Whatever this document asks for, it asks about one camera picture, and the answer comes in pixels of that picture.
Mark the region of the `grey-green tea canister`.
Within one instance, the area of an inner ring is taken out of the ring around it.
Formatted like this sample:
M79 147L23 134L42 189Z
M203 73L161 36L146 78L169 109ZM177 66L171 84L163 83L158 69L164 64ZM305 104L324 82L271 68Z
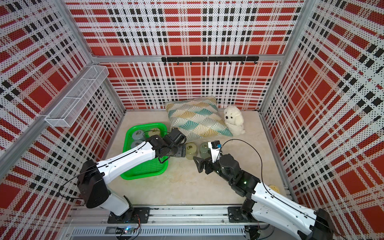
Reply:
M211 156L211 152L209 149L209 144L208 142L203 142L200 145L200 157L202 159L207 159Z

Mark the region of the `beige tea canister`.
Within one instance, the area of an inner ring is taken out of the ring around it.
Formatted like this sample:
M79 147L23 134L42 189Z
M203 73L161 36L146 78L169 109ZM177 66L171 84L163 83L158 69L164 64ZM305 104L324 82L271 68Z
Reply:
M161 130L159 128L154 128L154 129L151 129L150 131L148 131L148 136L149 137L152 137L152 136L161 136Z
M193 160L198 154L198 148L195 143L186 144L186 158L188 160Z

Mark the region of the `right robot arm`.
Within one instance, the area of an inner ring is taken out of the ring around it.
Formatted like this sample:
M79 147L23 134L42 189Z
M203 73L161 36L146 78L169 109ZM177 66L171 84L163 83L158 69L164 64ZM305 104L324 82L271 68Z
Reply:
M219 160L194 157L199 173L216 173L245 201L242 216L248 222L264 222L297 240L331 240L334 226L323 209L303 207L266 186L259 178L242 170L230 154Z

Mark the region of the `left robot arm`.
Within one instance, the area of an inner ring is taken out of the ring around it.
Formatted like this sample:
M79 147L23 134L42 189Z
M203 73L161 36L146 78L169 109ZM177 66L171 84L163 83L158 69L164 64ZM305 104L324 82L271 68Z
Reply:
M128 222L134 215L134 207L126 196L120 197L108 188L108 184L121 174L134 167L166 157L184 157L183 149L187 137L174 128L161 137L154 135L137 147L113 158L94 163L92 160L83 164L77 177L80 197L88 209L102 208L110 211L111 217L117 222Z

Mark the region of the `beige tea canister back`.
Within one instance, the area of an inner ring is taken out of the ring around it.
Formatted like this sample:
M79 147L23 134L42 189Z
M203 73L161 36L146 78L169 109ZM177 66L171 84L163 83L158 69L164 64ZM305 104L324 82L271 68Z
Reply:
M161 130L159 128L154 128L154 129L151 129L150 131L148 131L148 136L149 137L152 137L152 136L161 136Z

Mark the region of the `green plastic perforated basket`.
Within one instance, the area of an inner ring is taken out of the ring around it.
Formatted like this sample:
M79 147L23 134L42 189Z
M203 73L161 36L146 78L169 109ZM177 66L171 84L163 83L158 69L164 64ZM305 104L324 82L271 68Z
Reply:
M161 130L161 137L167 134L167 126L163 123L151 123L144 125L136 125L129 130L127 130L125 135L123 152L126 152L131 149L131 144L134 141L132 138L132 133L137 130L143 130L145 133L145 138L148 138L148 131L154 128L159 128ZM141 178L149 178L163 174L168 168L168 161L165 161L163 164L159 162L158 158L142 163L131 170L126 171L121 174L121 178L127 181L136 180Z

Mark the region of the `blue-grey tea canister back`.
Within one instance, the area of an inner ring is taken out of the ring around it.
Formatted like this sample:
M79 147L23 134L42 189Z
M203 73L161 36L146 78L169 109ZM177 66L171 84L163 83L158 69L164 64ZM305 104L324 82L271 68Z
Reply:
M137 130L137 131L134 131L132 133L132 138L135 140L135 141L144 141L146 138L145 138L145 133L143 130Z

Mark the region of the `blue-grey tea canister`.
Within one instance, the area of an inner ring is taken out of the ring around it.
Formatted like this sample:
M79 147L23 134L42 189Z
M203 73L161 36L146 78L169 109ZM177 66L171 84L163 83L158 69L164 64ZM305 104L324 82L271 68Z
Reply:
M145 138L145 133L143 130L137 130L137 131L134 131L132 133L132 138L135 140L135 141L144 141L146 138Z
M132 142L131 144L131 149L134 149L136 148L137 146L139 146L143 141L142 140L135 140Z

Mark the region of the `blue-grey tea canister middle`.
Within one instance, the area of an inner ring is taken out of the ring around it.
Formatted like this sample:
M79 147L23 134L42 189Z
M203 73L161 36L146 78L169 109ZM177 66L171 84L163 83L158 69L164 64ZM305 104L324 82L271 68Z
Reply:
M135 140L132 142L131 144L131 149L134 149L136 148L137 146L139 146L143 141L142 140Z

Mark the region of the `fan-pattern cushion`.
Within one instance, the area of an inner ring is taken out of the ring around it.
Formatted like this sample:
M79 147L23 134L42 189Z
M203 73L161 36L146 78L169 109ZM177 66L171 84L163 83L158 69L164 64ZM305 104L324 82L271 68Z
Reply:
M177 128L188 142L233 135L220 116L213 96L168 102L165 107L171 128Z

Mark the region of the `white plush dog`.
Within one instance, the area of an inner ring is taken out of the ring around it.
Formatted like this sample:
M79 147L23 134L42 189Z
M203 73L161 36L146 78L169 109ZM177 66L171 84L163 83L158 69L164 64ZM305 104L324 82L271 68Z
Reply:
M244 118L242 112L236 106L228 106L224 110L225 124L233 136L245 134Z

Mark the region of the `yellow sponge toy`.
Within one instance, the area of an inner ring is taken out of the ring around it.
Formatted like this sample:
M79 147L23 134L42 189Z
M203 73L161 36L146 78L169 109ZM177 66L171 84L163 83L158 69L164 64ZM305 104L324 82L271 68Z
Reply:
M276 193L281 193L280 192L280 189L277 187L277 186L275 186L275 185L268 185L268 187L271 189L271 190L273 190L273 191L275 191Z

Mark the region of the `green circuit board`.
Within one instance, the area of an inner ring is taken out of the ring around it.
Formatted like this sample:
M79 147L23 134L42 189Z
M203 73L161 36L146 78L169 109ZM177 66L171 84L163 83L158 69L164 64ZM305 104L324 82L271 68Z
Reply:
M129 227L125 227L125 228L120 228L120 227L116 227L116 235L131 235L132 233L135 232L135 228L129 228Z

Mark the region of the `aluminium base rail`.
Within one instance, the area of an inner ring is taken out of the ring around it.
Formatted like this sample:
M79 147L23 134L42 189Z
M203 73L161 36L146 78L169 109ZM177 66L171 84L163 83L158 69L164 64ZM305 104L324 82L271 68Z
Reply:
M136 205L135 213L140 216L143 227L256 224L243 218L239 205ZM105 209L75 207L65 226L108 226L110 217Z

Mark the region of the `black hook rail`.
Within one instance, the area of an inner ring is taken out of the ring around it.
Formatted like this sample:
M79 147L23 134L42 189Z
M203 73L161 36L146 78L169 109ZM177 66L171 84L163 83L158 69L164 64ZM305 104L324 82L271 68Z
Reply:
M259 56L236 56L236 57L162 57L163 63L197 63L197 62L257 62Z

